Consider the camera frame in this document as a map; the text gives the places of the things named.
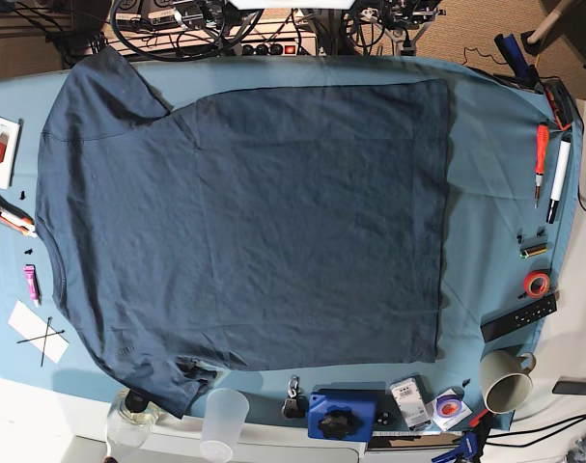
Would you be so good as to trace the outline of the pink glue tube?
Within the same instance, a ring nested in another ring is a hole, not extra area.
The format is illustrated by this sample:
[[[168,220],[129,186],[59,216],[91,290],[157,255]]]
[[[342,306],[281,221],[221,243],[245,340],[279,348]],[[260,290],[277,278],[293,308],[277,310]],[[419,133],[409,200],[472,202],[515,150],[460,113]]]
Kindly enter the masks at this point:
[[[23,273],[27,282],[30,298],[35,307],[38,308],[40,306],[41,296],[37,281],[36,267],[33,264],[24,265]]]

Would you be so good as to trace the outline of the white labelled box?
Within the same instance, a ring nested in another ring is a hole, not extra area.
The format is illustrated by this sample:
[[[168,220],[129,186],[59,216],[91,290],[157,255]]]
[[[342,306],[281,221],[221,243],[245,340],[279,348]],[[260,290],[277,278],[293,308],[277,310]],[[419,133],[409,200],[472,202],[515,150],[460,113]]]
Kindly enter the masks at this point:
[[[425,430],[432,425],[432,418],[414,377],[392,383],[390,392],[410,431]]]

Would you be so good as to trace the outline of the clear plastic cup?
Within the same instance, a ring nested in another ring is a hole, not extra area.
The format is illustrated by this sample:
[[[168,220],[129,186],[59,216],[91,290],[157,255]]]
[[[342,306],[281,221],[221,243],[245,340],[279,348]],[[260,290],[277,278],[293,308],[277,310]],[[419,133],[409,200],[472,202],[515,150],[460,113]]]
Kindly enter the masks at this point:
[[[232,389],[215,389],[207,396],[199,451],[209,462],[230,462],[238,443],[250,404],[244,394]]]

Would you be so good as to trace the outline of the blue plastic box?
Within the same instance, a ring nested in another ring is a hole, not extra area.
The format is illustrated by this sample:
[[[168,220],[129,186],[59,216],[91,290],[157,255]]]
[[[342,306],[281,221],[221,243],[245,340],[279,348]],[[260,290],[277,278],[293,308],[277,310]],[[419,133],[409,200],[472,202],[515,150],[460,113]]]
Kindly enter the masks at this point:
[[[377,417],[372,391],[319,390],[310,394],[308,437],[368,443]]]

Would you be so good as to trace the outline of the purple tape pack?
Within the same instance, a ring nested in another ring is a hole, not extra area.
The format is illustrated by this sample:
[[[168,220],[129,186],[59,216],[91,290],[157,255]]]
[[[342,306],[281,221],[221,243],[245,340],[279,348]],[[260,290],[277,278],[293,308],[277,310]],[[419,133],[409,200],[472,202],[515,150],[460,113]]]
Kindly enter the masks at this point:
[[[426,408],[433,423],[441,431],[451,430],[472,415],[472,410],[454,389],[438,395]]]

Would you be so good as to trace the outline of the light blue table cloth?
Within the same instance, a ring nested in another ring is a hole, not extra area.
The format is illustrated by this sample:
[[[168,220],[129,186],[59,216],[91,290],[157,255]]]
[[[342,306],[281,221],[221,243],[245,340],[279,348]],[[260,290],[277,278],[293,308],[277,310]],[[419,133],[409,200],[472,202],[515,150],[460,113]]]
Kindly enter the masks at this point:
[[[140,63],[136,70],[158,96],[183,107],[205,95],[237,89],[326,85],[374,85],[446,79],[451,129],[448,167],[438,359],[431,364],[303,368],[306,391],[322,388],[379,389],[410,375],[421,377],[429,395],[462,390],[466,404],[483,406],[479,363],[490,351],[480,327],[521,303],[525,275],[533,268],[558,274],[577,212],[583,123],[575,122],[558,214],[545,220],[561,135],[551,134],[538,207],[533,175],[537,125],[549,120],[546,98],[506,87],[480,72],[433,59],[241,58],[188,64]],[[543,244],[530,259],[521,249]],[[41,296],[35,307],[23,266],[36,267]],[[0,378],[93,400],[110,400],[119,384],[104,374],[51,300],[48,253],[38,239],[0,225]],[[69,342],[58,364],[8,324],[17,301],[52,322]]]

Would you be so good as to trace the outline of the orange utility knife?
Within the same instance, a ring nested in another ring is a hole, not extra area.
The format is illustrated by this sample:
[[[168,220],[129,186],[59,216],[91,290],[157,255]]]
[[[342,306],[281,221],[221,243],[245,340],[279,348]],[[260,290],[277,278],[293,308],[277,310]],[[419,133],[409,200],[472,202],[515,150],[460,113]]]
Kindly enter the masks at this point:
[[[37,237],[34,220],[24,211],[0,196],[0,224],[24,236]]]

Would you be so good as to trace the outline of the black remote control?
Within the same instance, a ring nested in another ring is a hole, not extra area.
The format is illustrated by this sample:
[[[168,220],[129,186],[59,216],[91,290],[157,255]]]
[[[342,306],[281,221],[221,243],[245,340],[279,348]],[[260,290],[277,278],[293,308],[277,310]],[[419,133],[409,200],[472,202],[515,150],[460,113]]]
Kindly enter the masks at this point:
[[[483,340],[485,343],[498,340],[556,312],[556,297],[554,293],[550,293],[527,306],[482,324],[480,329]]]

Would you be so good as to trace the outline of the red tape roll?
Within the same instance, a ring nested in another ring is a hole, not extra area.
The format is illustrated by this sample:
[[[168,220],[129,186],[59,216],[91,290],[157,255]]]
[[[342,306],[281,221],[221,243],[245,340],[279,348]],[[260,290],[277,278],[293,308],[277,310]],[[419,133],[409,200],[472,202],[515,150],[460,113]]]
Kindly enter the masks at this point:
[[[530,272],[523,281],[524,294],[530,298],[541,298],[549,293],[551,280],[543,270]]]

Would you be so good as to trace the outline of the power strip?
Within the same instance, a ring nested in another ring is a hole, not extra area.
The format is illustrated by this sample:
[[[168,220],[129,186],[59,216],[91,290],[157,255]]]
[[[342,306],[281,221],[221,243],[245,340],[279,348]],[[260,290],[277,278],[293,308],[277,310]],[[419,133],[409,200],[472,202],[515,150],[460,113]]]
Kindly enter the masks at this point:
[[[225,56],[318,56],[316,40],[313,37],[283,38],[281,40],[246,40],[235,45]]]

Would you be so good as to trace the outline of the orange screwdriver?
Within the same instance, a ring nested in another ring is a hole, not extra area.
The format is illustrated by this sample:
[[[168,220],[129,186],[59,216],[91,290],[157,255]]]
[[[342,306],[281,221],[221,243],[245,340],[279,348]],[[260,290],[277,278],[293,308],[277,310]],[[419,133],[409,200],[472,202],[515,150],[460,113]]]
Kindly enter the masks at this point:
[[[541,187],[544,178],[544,161],[549,141],[549,127],[547,123],[540,123],[536,135],[536,164],[535,164],[535,193],[534,207],[537,208],[541,196]]]

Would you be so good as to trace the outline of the dark blue T-shirt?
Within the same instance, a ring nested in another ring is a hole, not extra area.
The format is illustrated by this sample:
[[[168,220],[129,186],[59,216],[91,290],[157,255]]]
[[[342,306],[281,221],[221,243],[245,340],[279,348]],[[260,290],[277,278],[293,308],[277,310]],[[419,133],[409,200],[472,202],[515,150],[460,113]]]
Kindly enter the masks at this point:
[[[53,300],[105,373],[175,416],[216,368],[431,363],[449,110],[431,79],[169,111],[100,52],[41,134]]]

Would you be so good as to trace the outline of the blue clamp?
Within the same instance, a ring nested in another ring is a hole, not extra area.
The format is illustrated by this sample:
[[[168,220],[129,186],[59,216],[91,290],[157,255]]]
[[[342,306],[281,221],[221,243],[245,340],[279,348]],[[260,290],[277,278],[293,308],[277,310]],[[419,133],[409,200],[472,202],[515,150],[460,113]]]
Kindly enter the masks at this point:
[[[480,463],[484,446],[492,430],[495,415],[484,410],[470,424],[472,428],[462,434],[456,447],[446,453],[434,457],[432,463],[472,462]]]

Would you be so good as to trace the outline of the black key fob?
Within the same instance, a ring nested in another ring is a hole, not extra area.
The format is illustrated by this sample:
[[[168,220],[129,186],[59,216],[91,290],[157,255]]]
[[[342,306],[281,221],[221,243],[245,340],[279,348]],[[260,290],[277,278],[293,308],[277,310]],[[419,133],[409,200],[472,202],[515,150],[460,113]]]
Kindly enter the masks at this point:
[[[306,409],[305,397],[299,389],[299,378],[293,375],[288,383],[287,397],[284,400],[281,414],[286,420],[304,419]]]

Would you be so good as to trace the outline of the glass jar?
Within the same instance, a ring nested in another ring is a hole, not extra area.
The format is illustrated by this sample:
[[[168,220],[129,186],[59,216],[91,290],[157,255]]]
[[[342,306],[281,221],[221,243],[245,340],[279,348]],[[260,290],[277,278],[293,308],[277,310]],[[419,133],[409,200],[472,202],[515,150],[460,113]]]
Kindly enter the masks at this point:
[[[162,410],[138,393],[121,389],[106,417],[106,444],[113,456],[118,451],[139,449],[152,434]]]

